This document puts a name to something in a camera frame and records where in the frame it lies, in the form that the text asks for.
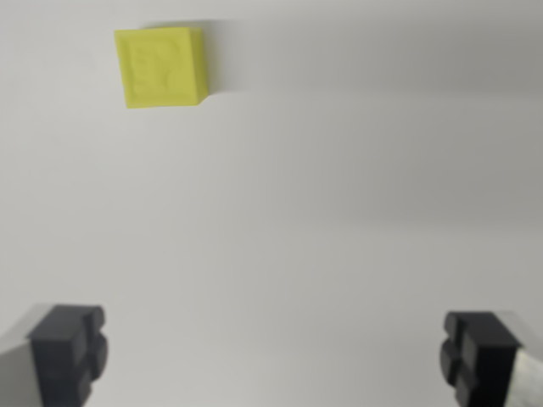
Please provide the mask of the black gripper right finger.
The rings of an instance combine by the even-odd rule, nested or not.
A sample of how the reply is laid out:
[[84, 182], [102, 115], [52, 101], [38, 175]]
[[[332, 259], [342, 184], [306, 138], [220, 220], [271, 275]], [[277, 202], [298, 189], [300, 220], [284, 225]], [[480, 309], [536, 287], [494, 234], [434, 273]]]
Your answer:
[[439, 351], [460, 406], [542, 405], [542, 336], [513, 312], [450, 311]]

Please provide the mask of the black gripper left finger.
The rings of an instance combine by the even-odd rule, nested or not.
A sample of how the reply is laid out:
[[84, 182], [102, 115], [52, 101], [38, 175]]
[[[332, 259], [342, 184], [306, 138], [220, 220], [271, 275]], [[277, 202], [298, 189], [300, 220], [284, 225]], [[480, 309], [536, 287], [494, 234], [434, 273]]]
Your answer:
[[104, 373], [99, 305], [37, 304], [1, 334], [2, 406], [83, 406]]

